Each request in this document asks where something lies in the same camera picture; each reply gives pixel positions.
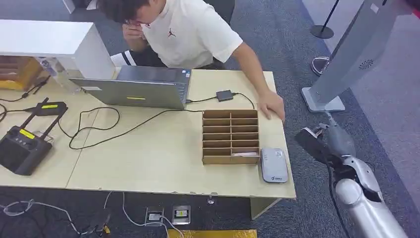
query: gray laptop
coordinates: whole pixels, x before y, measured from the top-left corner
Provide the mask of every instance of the gray laptop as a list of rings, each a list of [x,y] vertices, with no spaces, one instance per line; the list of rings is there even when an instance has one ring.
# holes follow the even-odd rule
[[[70,80],[108,105],[184,109],[190,77],[190,69],[125,65],[116,80]]]

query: speaker grille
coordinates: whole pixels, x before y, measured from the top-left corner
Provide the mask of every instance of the speaker grille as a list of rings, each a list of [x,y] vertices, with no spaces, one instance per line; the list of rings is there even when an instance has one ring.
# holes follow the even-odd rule
[[[367,68],[371,67],[372,64],[373,64],[372,59],[365,60],[359,65],[359,69],[367,69]]]

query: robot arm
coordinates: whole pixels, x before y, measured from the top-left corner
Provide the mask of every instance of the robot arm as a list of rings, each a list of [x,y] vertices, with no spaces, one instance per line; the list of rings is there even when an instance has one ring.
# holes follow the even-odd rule
[[[329,115],[330,125],[302,129],[295,139],[316,160],[327,164],[335,177],[335,192],[365,238],[407,238],[383,201],[372,169],[355,157],[354,143]],[[328,131],[328,143],[322,140]]]

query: black pants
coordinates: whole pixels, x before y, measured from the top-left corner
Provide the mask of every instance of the black pants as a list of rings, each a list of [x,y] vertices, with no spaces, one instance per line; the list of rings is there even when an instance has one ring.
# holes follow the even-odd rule
[[[152,50],[150,46],[142,52],[130,51],[131,57],[137,66],[151,66],[151,67],[167,67],[159,58],[159,56]],[[122,53],[125,62],[131,65],[127,56]],[[213,63],[200,67],[199,69],[225,69],[223,63],[213,58]]]

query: plastic bottle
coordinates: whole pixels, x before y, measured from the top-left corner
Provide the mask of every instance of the plastic bottle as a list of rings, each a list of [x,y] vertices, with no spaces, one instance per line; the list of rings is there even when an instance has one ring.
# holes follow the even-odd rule
[[[51,77],[53,77],[61,87],[65,88],[72,94],[80,92],[80,87],[68,79],[67,71],[57,58],[35,57],[35,59],[40,63],[45,71],[50,73]]]

